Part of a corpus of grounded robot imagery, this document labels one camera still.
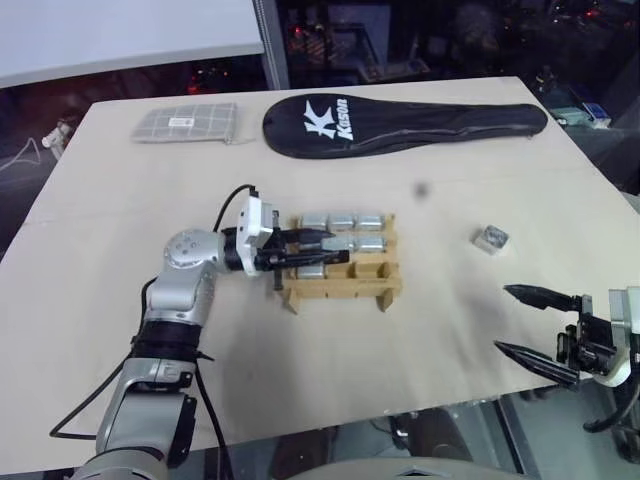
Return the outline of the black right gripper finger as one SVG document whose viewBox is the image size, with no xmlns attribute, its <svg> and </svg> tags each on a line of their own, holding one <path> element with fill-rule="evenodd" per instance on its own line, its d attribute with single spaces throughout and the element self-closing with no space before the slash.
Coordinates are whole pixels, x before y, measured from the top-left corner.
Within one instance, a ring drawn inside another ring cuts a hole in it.
<svg viewBox="0 0 640 480">
<path fill-rule="evenodd" d="M 543 377 L 559 386 L 577 386 L 580 382 L 578 371 L 567 367 L 551 357 L 521 345 L 495 340 L 494 345 L 506 357 L 526 370 Z"/>
<path fill-rule="evenodd" d="M 581 296 L 569 296 L 544 287 L 524 284 L 505 285 L 504 290 L 521 303 L 540 310 L 552 308 L 562 312 L 582 311 Z"/>
</svg>

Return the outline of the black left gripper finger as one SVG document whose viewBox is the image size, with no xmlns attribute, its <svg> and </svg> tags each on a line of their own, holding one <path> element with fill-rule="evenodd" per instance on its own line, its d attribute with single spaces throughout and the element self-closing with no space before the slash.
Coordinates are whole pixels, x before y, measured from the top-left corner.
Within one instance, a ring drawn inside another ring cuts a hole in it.
<svg viewBox="0 0 640 480">
<path fill-rule="evenodd" d="M 334 234 L 327 230 L 300 228 L 298 230 L 298 244 L 305 246 L 322 245 L 325 239 L 333 238 Z"/>
<path fill-rule="evenodd" d="M 316 250 L 286 255 L 285 265 L 331 265 L 344 264 L 350 261 L 348 250 Z"/>
</svg>

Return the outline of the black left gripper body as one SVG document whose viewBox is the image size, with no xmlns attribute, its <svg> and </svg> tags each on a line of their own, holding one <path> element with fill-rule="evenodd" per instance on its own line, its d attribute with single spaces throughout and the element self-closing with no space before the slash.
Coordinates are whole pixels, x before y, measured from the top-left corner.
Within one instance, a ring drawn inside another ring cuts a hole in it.
<svg viewBox="0 0 640 480">
<path fill-rule="evenodd" d="M 272 212 L 272 233 L 266 243 L 257 249 L 254 265 L 259 272 L 272 272 L 275 291 L 283 290 L 283 271 L 298 266 L 298 250 L 291 245 L 299 243 L 297 229 L 282 229 L 278 210 Z"/>
</svg>

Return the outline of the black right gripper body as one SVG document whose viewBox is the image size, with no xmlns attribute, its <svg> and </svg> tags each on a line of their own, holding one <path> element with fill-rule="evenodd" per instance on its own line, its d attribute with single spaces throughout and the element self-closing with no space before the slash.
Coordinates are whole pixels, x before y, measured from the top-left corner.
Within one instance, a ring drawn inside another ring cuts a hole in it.
<svg viewBox="0 0 640 480">
<path fill-rule="evenodd" d="M 611 322 L 593 315 L 588 295 L 572 296 L 568 310 L 577 312 L 578 320 L 557 335 L 556 360 L 572 370 L 608 375 L 617 354 Z"/>
</svg>

